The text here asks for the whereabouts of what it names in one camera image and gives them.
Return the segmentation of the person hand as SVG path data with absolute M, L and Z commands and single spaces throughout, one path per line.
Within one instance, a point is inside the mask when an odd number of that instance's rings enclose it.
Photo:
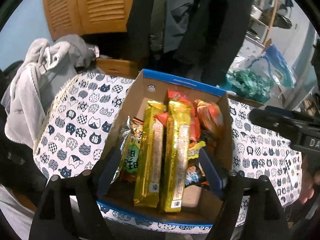
M 319 185 L 320 183 L 320 173 L 319 170 L 315 171 L 314 175 L 308 172 L 309 160 L 305 156 L 302 162 L 302 185 L 299 195 L 299 201 L 304 204 L 314 195 L 315 190 L 314 185 Z

